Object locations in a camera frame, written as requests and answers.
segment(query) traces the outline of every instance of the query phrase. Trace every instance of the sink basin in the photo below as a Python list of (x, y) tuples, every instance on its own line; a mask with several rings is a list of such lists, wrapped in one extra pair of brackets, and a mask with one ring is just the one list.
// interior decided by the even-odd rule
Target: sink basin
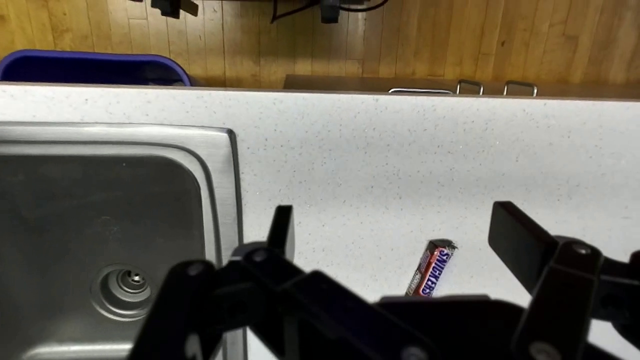
[(228, 129), (2, 124), (2, 357), (126, 357), (170, 265), (224, 263), (240, 228)]

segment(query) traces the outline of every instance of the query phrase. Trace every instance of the snickers bar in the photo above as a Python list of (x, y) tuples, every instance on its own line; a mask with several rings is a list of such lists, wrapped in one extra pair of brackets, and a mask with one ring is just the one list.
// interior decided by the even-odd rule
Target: snickers bar
[(406, 287), (406, 296), (431, 297), (446, 267), (446, 262), (455, 255), (455, 250), (456, 246), (453, 239), (431, 239), (423, 252), (417, 274)]

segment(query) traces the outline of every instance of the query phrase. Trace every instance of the white countertop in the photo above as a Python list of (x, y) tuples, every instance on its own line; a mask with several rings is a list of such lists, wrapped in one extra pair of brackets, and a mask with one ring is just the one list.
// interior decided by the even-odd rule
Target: white countertop
[[(453, 238), (436, 293), (526, 303), (487, 244), (494, 200), (619, 260), (640, 248), (637, 102), (0, 86), (0, 120), (233, 128), (246, 238), (295, 204), (296, 263), (368, 300), (403, 293), (427, 239)], [(610, 326), (592, 340), (640, 357)]]

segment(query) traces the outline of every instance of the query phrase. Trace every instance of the blue bin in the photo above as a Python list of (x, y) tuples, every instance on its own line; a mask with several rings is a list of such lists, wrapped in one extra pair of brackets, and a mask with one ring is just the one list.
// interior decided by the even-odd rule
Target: blue bin
[(0, 61), (5, 81), (192, 86), (184, 68), (157, 53), (18, 50)]

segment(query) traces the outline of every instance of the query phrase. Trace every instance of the wooden cabinet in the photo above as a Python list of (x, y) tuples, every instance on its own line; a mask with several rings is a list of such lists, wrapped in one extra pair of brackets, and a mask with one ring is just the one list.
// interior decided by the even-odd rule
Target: wooden cabinet
[(640, 99), (640, 86), (584, 86), (584, 84), (530, 84), (475, 80), (432, 80), (432, 77), (320, 77), (288, 75), (288, 91), (347, 91), (347, 94), (424, 94), (424, 95), (537, 95), (537, 98), (610, 98)]

